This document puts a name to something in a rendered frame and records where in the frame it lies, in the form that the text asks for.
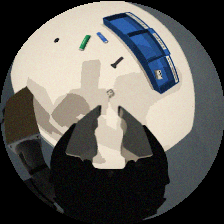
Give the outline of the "blue bin with white labels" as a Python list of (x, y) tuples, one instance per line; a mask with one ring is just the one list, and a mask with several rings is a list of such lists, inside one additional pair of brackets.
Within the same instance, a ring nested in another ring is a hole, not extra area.
[[(125, 12), (104, 17), (103, 24), (130, 48), (145, 70), (155, 91), (163, 94), (179, 83), (170, 51), (157, 32), (144, 21), (131, 12)], [(161, 70), (163, 79), (156, 79), (154, 70)]]

